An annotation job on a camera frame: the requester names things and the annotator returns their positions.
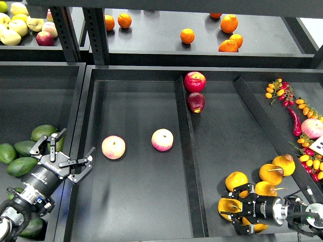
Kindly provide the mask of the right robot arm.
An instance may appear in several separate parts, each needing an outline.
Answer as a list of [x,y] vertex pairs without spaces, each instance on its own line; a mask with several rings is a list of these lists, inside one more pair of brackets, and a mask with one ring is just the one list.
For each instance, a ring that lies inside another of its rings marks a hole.
[[231,222],[238,234],[255,234],[269,225],[288,228],[307,237],[322,238],[322,204],[305,204],[294,194],[284,198],[255,192],[255,185],[243,184],[223,195],[218,213]]

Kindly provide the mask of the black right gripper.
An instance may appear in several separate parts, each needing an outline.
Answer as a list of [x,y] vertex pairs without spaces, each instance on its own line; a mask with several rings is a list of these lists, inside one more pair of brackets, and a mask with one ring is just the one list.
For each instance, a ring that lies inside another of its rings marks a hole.
[[255,224],[258,223],[272,226],[282,226],[284,223],[281,213],[283,200],[280,197],[256,194],[254,184],[246,183],[233,188],[232,192],[222,196],[221,201],[233,206],[251,206],[248,214],[248,221],[251,223],[246,225],[239,217],[240,212],[221,211],[222,215],[227,215],[231,219],[231,224],[238,234],[255,234]]

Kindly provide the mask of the yellow pear behind right arm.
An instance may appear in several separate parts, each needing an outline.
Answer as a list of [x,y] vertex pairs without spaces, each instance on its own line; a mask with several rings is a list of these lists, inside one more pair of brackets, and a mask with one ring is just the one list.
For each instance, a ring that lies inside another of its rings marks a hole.
[[262,196],[277,196],[276,187],[269,182],[261,181],[258,182],[254,187],[255,193]]

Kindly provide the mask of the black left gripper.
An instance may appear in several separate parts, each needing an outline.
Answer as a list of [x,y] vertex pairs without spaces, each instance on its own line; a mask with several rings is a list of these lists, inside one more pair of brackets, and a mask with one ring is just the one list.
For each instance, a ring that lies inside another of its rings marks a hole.
[[64,179],[69,179],[74,185],[83,181],[92,171],[92,153],[96,150],[92,147],[85,157],[71,160],[63,152],[56,151],[56,142],[65,137],[67,129],[51,136],[43,135],[30,150],[31,157],[40,160],[21,182],[26,186],[32,186],[45,197],[50,197]]

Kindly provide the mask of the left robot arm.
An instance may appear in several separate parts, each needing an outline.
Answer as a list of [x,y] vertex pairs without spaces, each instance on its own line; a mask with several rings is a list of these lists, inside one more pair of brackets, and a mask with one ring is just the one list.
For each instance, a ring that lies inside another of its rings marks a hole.
[[65,133],[63,129],[58,134],[42,135],[30,149],[37,165],[21,180],[25,186],[22,192],[7,189],[13,198],[1,203],[1,241],[16,241],[30,221],[50,213],[55,206],[51,196],[64,180],[77,185],[91,172],[95,147],[85,157],[72,160],[57,151],[57,142]]

